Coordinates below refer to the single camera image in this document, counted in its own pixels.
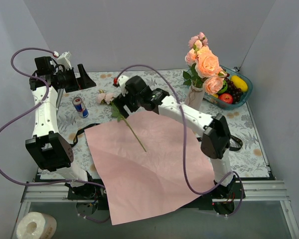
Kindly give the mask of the pink artificial flower bouquet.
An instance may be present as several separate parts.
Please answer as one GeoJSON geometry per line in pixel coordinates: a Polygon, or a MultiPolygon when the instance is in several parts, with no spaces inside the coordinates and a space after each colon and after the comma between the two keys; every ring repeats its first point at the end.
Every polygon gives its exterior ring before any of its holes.
{"type": "Polygon", "coordinates": [[[140,146],[144,150],[144,152],[146,152],[147,151],[146,148],[144,147],[144,145],[140,141],[139,137],[136,135],[136,133],[132,129],[129,122],[120,113],[118,107],[114,104],[114,98],[115,98],[114,96],[115,96],[114,93],[106,93],[104,90],[99,90],[99,93],[96,97],[96,102],[100,105],[102,105],[102,104],[110,105],[111,106],[111,112],[112,112],[111,117],[116,118],[117,122],[124,121],[126,126],[130,129],[130,131],[132,132],[132,134],[134,135],[134,137],[136,138],[136,140],[138,141],[138,143],[140,144],[140,146]]]}

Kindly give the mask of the black ribbon with gold text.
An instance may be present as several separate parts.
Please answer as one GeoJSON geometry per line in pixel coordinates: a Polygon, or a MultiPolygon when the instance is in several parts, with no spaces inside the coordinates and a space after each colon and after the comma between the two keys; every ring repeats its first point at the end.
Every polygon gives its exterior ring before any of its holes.
{"type": "MultiPolygon", "coordinates": [[[[92,123],[92,124],[89,124],[89,125],[87,125],[86,127],[82,128],[82,129],[79,129],[79,130],[76,132],[76,134],[75,134],[75,136],[74,136],[74,138],[73,138],[73,143],[70,144],[71,147],[74,147],[74,146],[78,143],[78,136],[82,135],[82,134],[85,132],[86,129],[91,128],[91,127],[94,127],[94,126],[97,126],[97,125],[99,125],[99,123],[92,123]]],[[[235,147],[235,146],[230,146],[230,147],[229,147],[229,150],[230,150],[230,151],[239,151],[239,150],[242,148],[242,146],[243,146],[243,142],[242,142],[242,140],[239,139],[239,138],[236,137],[236,136],[233,136],[233,135],[231,135],[231,139],[232,139],[238,146],[237,146],[237,147],[235,147]]]]}

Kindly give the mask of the purple wrapping paper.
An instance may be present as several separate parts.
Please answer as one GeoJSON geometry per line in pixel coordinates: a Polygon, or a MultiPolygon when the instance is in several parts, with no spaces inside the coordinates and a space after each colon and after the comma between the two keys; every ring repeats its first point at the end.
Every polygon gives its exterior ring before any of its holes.
{"type": "Polygon", "coordinates": [[[85,132],[107,191],[113,225],[173,212],[214,185],[192,130],[153,112],[137,112],[85,132]]]}

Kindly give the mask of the single pink flower stem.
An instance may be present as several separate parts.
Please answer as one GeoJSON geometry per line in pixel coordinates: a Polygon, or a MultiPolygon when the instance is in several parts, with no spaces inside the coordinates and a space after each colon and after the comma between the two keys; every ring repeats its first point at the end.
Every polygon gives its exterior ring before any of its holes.
{"type": "Polygon", "coordinates": [[[205,82],[205,92],[209,95],[218,93],[223,87],[224,78],[227,77],[225,71],[220,71],[216,75],[209,77],[205,82]]]}

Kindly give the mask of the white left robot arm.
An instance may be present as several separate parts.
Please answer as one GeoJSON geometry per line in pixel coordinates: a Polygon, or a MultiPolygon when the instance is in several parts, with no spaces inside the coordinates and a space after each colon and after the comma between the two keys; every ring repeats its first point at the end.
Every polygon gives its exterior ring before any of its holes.
{"type": "Polygon", "coordinates": [[[62,53],[57,59],[35,58],[36,71],[29,83],[38,108],[34,111],[32,138],[26,140],[25,147],[41,170],[58,173],[69,180],[68,186],[79,187],[83,198],[91,199],[96,187],[87,182],[88,172],[74,161],[72,147],[61,136],[57,125],[59,90],[68,93],[96,86],[81,64],[78,65],[80,76],[76,78],[70,58],[70,52],[62,53]]]}

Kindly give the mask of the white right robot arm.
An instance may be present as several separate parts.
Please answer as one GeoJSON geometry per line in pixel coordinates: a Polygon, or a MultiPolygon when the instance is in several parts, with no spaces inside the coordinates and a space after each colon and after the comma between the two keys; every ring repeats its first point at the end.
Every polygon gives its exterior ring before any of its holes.
{"type": "Polygon", "coordinates": [[[113,100],[114,109],[118,112],[117,119],[124,120],[129,113],[144,108],[179,123],[185,123],[200,135],[201,151],[211,160],[215,186],[210,192],[221,198],[233,194],[236,177],[229,160],[231,134],[223,115],[213,117],[178,103],[169,92],[160,88],[152,90],[139,76],[116,77],[114,86],[121,90],[113,100]]]}

